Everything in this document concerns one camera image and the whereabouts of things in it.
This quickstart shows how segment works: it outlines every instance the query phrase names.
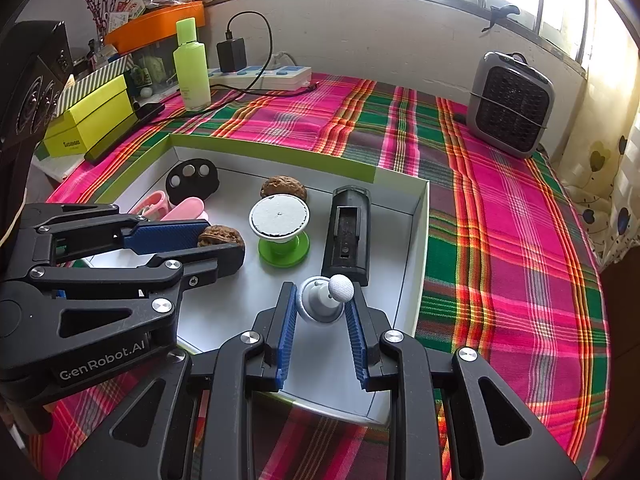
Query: blue gripper pad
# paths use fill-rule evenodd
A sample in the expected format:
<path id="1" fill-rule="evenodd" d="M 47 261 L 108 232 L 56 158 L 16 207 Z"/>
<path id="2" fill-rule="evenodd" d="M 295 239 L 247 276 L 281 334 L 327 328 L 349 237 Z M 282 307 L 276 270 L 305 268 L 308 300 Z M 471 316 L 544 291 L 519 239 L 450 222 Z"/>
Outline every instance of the blue gripper pad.
<path id="1" fill-rule="evenodd" d="M 278 368 L 276 370 L 276 384 L 279 389 L 284 386 L 284 381 L 289 374 L 289 362 L 291 361 L 291 349 L 293 348 L 293 333 L 296 330 L 296 294 L 298 289 L 295 285 L 291 287 L 287 312 L 282 322 L 282 331 L 278 340 Z"/>
<path id="2" fill-rule="evenodd" d="M 209 226 L 206 220 L 188 222 L 143 222 L 129 236 L 124 237 L 124 248 L 136 254 L 166 253 L 193 249 L 198 236 Z"/>
<path id="3" fill-rule="evenodd" d="M 353 366 L 356 368 L 356 377 L 360 381 L 363 390 L 369 381 L 369 369 L 367 368 L 367 346 L 364 343 L 364 334 L 360 325 L 360 316 L 356 308 L 356 302 L 351 300 L 344 304 L 344 315 L 347 318 L 349 330 L 349 342 L 353 353 Z"/>

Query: yellow box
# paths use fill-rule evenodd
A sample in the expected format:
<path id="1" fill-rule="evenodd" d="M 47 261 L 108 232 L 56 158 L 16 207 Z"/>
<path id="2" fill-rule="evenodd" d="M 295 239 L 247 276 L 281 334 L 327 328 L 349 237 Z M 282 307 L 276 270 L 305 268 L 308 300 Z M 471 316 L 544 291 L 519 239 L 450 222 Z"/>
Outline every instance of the yellow box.
<path id="1" fill-rule="evenodd" d="M 132 113 L 127 85 L 121 75 L 53 119 L 44 136 L 44 145 L 50 156 L 85 153 Z"/>

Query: patterned curtain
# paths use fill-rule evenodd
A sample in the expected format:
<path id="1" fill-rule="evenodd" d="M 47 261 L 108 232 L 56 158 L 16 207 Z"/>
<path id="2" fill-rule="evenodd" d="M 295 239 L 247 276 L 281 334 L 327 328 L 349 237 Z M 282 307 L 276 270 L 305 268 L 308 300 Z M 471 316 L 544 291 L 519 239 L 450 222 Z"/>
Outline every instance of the patterned curtain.
<path id="1" fill-rule="evenodd" d="M 557 170 L 602 270 L 640 239 L 640 70 L 609 1 L 594 0 L 591 15 L 584 99 Z"/>

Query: gray portable heater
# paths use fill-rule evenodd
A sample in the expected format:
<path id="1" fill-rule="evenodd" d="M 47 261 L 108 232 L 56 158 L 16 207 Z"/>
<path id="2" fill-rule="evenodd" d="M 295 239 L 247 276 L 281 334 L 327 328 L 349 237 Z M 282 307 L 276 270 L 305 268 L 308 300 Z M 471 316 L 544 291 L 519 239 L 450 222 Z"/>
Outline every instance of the gray portable heater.
<path id="1" fill-rule="evenodd" d="M 466 125 L 492 146 L 527 158 L 546 129 L 555 94 L 549 79 L 513 56 L 522 54 L 489 52 L 484 56 L 476 72 Z"/>

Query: black power adapter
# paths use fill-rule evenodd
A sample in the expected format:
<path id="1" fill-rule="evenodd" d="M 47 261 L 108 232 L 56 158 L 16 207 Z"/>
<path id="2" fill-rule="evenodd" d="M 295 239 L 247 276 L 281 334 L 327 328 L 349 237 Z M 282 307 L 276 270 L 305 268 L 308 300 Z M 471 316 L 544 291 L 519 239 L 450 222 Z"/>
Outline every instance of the black power adapter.
<path id="1" fill-rule="evenodd" d="M 228 30 L 225 35 L 226 41 L 222 41 L 216 46 L 218 50 L 218 61 L 220 62 L 220 72 L 238 72 L 246 68 L 244 38 L 234 40 L 230 30 Z"/>

